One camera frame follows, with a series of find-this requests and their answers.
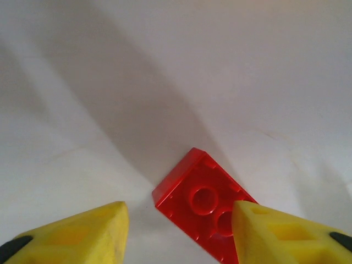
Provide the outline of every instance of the white background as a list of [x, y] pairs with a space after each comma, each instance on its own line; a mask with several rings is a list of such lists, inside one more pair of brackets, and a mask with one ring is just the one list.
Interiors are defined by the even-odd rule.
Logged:
[[154, 209], [196, 146], [352, 233], [350, 0], [0, 2], [0, 244], [124, 200], [125, 263], [216, 263]]

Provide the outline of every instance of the lego stud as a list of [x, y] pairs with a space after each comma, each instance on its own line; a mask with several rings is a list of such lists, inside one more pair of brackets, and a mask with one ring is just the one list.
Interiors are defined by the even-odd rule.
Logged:
[[222, 208], [214, 214], [214, 226], [218, 234], [223, 237], [231, 237], [232, 232], [232, 209]]
[[219, 198], [214, 188], [196, 185], [189, 189], [187, 202], [193, 213], [199, 216], [206, 216], [218, 206]]

